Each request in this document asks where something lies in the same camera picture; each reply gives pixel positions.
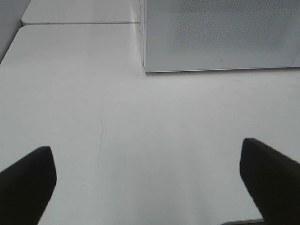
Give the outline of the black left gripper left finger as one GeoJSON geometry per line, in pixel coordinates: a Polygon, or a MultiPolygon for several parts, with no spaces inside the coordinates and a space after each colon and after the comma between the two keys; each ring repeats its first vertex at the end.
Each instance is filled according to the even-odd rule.
{"type": "Polygon", "coordinates": [[[52,197],[57,173],[52,150],[39,147],[0,173],[0,223],[37,225],[52,197]]]}

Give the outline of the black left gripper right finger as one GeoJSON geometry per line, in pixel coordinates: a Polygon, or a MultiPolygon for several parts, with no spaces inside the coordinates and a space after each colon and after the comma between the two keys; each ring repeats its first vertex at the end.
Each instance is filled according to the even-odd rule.
{"type": "Polygon", "coordinates": [[[300,164],[254,139],[242,143],[240,176],[268,225],[300,223],[300,164]]]}

